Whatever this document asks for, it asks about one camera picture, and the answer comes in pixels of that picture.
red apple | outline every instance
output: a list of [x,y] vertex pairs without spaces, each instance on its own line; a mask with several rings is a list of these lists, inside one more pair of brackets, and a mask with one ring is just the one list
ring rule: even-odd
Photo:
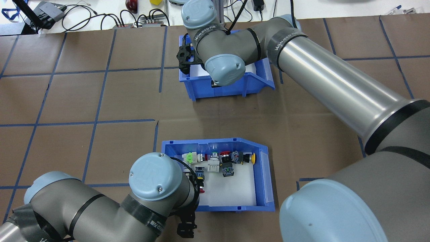
[[126,7],[132,13],[137,13],[137,1],[138,0],[126,0]]

metal cylinder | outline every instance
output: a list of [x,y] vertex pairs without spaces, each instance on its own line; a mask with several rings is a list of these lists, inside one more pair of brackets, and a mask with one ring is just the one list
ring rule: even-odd
[[6,222],[0,226],[0,242],[27,242],[19,231],[18,226]]
[[306,37],[289,41],[273,61],[364,141],[411,102]]

power adapter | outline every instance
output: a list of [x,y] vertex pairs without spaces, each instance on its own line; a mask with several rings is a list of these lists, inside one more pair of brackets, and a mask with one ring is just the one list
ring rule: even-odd
[[256,12],[263,11],[263,9],[264,9],[264,0],[252,0],[252,8]]

blue storage bin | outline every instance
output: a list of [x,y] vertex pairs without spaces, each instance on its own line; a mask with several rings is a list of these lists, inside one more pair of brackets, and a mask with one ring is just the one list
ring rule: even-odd
[[[257,144],[242,138],[213,139],[213,140],[169,140],[162,142],[161,152],[169,156],[181,158],[182,154],[197,152],[209,154],[211,151],[233,151],[253,152],[256,155],[254,171],[254,186],[256,206],[208,206],[199,205],[197,211],[275,211],[273,199],[272,180],[270,175],[270,164],[267,146]],[[223,182],[228,183],[229,177],[223,177]]]
[[[179,36],[179,46],[182,45],[182,36]],[[190,43],[190,37],[187,36],[186,43]],[[188,96],[193,101],[197,98],[242,95],[245,97],[249,93],[259,93],[263,87],[275,89],[272,71],[270,69],[269,59],[265,58],[255,62],[256,73],[245,72],[245,75],[234,84],[224,87],[211,87],[211,77],[185,75],[179,71],[179,81],[185,84]]]

wire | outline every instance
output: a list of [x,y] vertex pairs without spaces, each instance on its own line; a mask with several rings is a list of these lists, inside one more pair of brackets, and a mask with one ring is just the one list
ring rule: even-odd
[[[183,162],[182,160],[180,160],[180,159],[178,159],[178,158],[175,158],[175,157],[170,157],[171,159],[173,159],[173,160],[175,160],[175,161],[177,161],[177,162],[179,162],[179,163],[181,163],[181,164],[183,164],[188,170],[190,170],[190,172],[191,172],[191,174],[193,175],[193,177],[194,177],[194,179],[195,179],[195,181],[198,181],[198,178],[197,178],[197,175],[196,175],[196,173],[194,172],[194,170],[193,169],[191,169],[191,167],[189,166],[189,165],[187,165],[185,162]],[[195,184],[195,187],[194,187],[195,189],[196,189],[196,192],[198,192],[199,191],[199,189],[197,189],[197,184]]]
[[96,12],[94,9],[92,9],[92,8],[90,8],[90,7],[88,7],[88,6],[85,6],[85,5],[69,4],[69,5],[66,5],[66,6],[73,6],[72,8],[70,8],[70,9],[69,9],[65,14],[64,14],[64,17],[61,19],[61,25],[63,26],[63,29],[68,30],[68,31],[77,31],[77,30],[80,30],[80,29],[84,28],[85,26],[87,26],[87,25],[89,24],[89,20],[88,20],[88,21],[87,21],[83,26],[81,26],[81,27],[80,27],[80,28],[78,28],[78,29],[73,29],[73,28],[69,28],[69,29],[67,29],[67,28],[64,26],[64,20],[66,19],[66,16],[70,13],[70,11],[72,11],[73,9],[78,8],[78,7],[82,7],[82,8],[84,8],[85,10],[87,10],[87,11],[88,11],[88,13],[89,13],[89,16],[90,16],[90,17],[92,16],[91,11],[92,11],[94,14],[96,14],[96,15],[97,15],[97,12]]
[[293,27],[297,28],[297,25],[295,24],[295,17],[294,17],[294,3],[293,0],[290,0],[290,4],[291,4],[291,19],[293,22]]
[[273,15],[272,15],[272,17],[274,17],[275,16],[275,12],[276,12],[276,4],[278,3],[278,0],[275,0],[275,7],[273,8]]
[[241,7],[240,7],[240,9],[239,9],[239,12],[237,13],[236,17],[234,18],[233,22],[231,23],[230,27],[229,27],[229,28],[228,28],[228,30],[227,30],[228,34],[230,34],[230,33],[231,33],[231,30],[233,29],[233,27],[235,26],[235,24],[236,24],[237,20],[239,19],[240,14],[242,13],[243,9],[245,8],[245,5],[246,5],[246,2],[247,2],[247,1],[248,1],[248,0],[244,0],[244,1],[243,1],[242,6],[241,6]]
[[227,15],[224,15],[224,17],[227,18],[228,21],[233,22],[233,21],[231,21],[231,19],[229,17],[227,17]]
[[75,26],[73,26],[73,27],[71,27],[71,28],[66,29],[65,31],[63,31],[63,33],[67,32],[67,31],[70,31],[70,30],[71,30],[71,29],[73,29],[74,27],[76,27],[76,26],[78,26],[78,25],[82,24],[82,23],[83,23],[83,22],[85,22],[85,21],[88,21],[88,20],[90,20],[90,19],[93,19],[93,18],[95,18],[95,17],[99,17],[99,16],[110,16],[111,18],[115,19],[115,18],[114,18],[114,17],[112,17],[111,15],[113,15],[113,14],[105,14],[105,13],[102,13],[102,14],[97,14],[97,15],[95,15],[95,16],[91,16],[91,17],[89,17],[89,18],[87,18],[87,19],[84,19],[84,20],[82,20],[81,22],[77,23]]
[[123,12],[128,12],[128,13],[130,13],[130,14],[131,14],[131,16],[135,19],[135,23],[137,23],[137,19],[136,19],[136,17],[133,15],[133,13],[132,13],[132,12],[130,12],[130,11],[128,11],[128,10],[126,10],[126,9],[123,9],[123,10],[121,10],[121,12],[120,12],[120,19],[121,19],[121,24],[123,25],[123,27],[125,26],[125,25],[124,25],[124,21],[123,21],[123,17],[122,17]]
[[103,30],[103,21],[104,21],[104,19],[105,19],[106,17],[111,17],[111,18],[113,18],[113,19],[114,19],[114,21],[115,21],[115,24],[116,24],[116,25],[117,25],[117,27],[118,27],[118,23],[117,23],[117,21],[115,20],[115,18],[114,18],[114,17],[112,17],[110,14],[106,14],[106,15],[104,15],[104,17],[101,19],[101,22],[100,22],[100,30]]
[[160,12],[160,13],[164,14],[164,16],[166,17],[166,20],[167,20],[167,24],[170,26],[169,17],[167,16],[167,14],[166,14],[165,12],[163,12],[161,9],[153,9],[153,10],[154,10],[154,11],[152,12],[152,15],[151,15],[151,18],[152,18],[152,19],[154,19],[154,14],[155,14],[156,12]]

